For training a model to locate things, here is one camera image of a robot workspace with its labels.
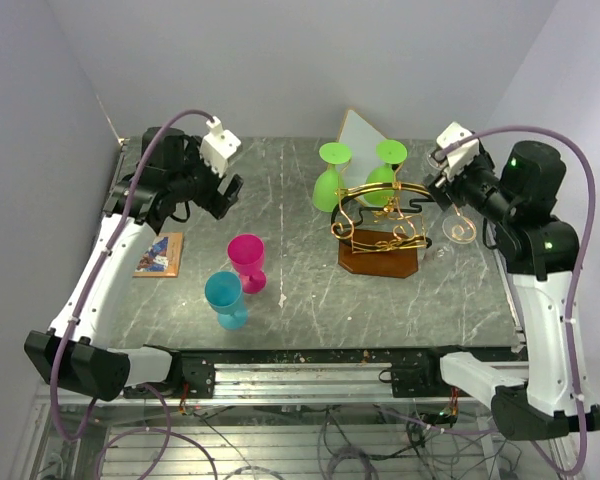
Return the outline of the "clear glass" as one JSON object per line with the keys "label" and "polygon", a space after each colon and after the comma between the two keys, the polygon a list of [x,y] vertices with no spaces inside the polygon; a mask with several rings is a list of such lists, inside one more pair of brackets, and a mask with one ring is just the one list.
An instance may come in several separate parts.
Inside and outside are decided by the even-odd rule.
{"label": "clear glass", "polygon": [[446,168],[446,156],[442,153],[440,148],[434,148],[429,151],[426,155],[426,160],[428,164],[437,171],[442,171]]}
{"label": "clear glass", "polygon": [[441,241],[436,241],[432,246],[431,255],[435,260],[449,260],[457,250],[462,251],[467,245],[472,244],[477,237],[475,223],[462,213],[447,216],[439,228],[443,235]]}

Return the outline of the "pink wine glass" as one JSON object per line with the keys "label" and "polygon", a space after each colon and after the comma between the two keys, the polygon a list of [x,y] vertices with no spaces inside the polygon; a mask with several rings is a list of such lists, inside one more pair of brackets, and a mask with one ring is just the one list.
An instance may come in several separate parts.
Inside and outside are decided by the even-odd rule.
{"label": "pink wine glass", "polygon": [[263,271],[265,246],[259,236],[237,235],[229,242],[227,255],[246,294],[257,294],[264,289],[267,282]]}

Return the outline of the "green wine glass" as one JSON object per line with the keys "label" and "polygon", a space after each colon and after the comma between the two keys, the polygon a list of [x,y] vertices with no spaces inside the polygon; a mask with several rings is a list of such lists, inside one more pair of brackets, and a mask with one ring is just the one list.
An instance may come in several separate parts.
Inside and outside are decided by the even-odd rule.
{"label": "green wine glass", "polygon": [[[399,169],[408,157],[407,148],[398,140],[385,139],[375,149],[381,165],[376,167],[367,177],[367,183],[389,183],[394,181],[395,171]],[[393,195],[391,189],[383,189],[364,195],[365,201],[376,207],[383,207]]]}
{"label": "green wine glass", "polygon": [[344,187],[341,173],[352,159],[351,149],[340,142],[328,142],[319,148],[319,156],[326,164],[325,171],[314,184],[313,205],[322,212],[331,212],[338,204],[338,192]]}

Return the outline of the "blue wine glass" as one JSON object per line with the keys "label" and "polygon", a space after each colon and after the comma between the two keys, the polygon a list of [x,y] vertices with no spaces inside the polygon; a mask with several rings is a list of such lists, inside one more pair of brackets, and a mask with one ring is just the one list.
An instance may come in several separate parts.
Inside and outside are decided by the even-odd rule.
{"label": "blue wine glass", "polygon": [[204,294],[223,328],[237,330],[246,324],[248,311],[242,283],[235,273],[220,271],[211,275],[205,284]]}

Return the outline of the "gold wire glass rack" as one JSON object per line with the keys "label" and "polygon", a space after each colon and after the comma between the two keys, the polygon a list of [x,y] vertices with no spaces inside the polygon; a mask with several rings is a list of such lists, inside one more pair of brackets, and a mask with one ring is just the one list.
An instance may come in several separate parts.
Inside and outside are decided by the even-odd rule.
{"label": "gold wire glass rack", "polygon": [[423,205],[434,201],[422,185],[373,182],[335,191],[330,231],[338,265],[352,274],[405,279],[419,270],[420,250],[432,247]]}

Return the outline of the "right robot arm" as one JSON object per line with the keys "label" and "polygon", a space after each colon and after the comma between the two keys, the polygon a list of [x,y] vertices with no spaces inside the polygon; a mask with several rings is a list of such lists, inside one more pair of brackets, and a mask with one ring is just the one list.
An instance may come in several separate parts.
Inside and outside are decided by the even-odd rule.
{"label": "right robot arm", "polygon": [[566,174],[560,153],[534,140],[514,144],[500,176],[478,140],[450,152],[427,180],[436,202],[469,206],[494,227],[494,249],[522,308],[528,377],[507,376],[467,352],[448,353],[424,367],[422,387],[445,394],[453,386],[489,407],[510,440],[547,440],[600,431],[567,298],[582,249],[575,229],[553,215]]}

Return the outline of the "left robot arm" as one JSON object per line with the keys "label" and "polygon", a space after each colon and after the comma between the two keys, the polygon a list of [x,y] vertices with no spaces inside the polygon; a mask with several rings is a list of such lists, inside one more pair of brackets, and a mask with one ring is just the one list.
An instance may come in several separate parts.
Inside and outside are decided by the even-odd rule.
{"label": "left robot arm", "polygon": [[24,351],[49,385],[103,401],[148,383],[162,397],[183,387],[182,355],[166,347],[118,350],[112,327],[133,274],[178,205],[222,219],[237,202],[239,175],[219,189],[240,140],[218,119],[203,137],[152,127],[142,157],[105,203],[98,238],[71,296],[44,332],[28,334]]}

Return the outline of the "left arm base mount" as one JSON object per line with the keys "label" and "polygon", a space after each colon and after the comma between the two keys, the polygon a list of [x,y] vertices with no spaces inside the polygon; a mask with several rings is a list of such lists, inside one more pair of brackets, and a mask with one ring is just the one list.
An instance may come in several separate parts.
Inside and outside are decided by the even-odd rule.
{"label": "left arm base mount", "polygon": [[150,387],[165,398],[211,399],[216,371],[202,356],[185,350],[143,346],[129,353],[130,373],[121,395],[150,398]]}

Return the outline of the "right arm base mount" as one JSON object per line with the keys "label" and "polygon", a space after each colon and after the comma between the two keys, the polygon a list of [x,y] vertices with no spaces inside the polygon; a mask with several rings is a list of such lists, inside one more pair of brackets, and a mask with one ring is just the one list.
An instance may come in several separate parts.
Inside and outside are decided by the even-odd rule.
{"label": "right arm base mount", "polygon": [[394,398],[443,397],[453,387],[442,379],[441,360],[454,353],[469,353],[459,346],[390,349],[389,366],[378,374],[391,387]]}

